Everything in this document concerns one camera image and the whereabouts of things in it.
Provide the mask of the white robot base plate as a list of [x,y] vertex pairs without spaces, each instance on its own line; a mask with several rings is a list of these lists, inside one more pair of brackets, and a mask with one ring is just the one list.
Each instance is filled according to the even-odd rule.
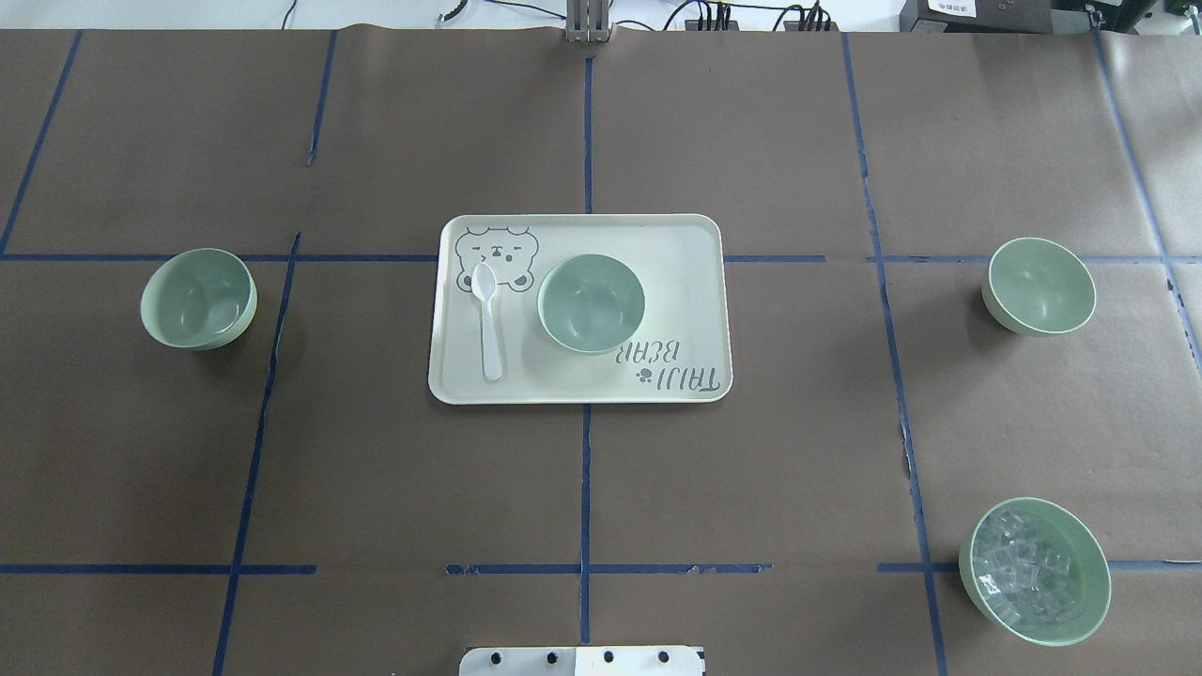
[[477,647],[459,675],[704,675],[704,650],[684,645]]

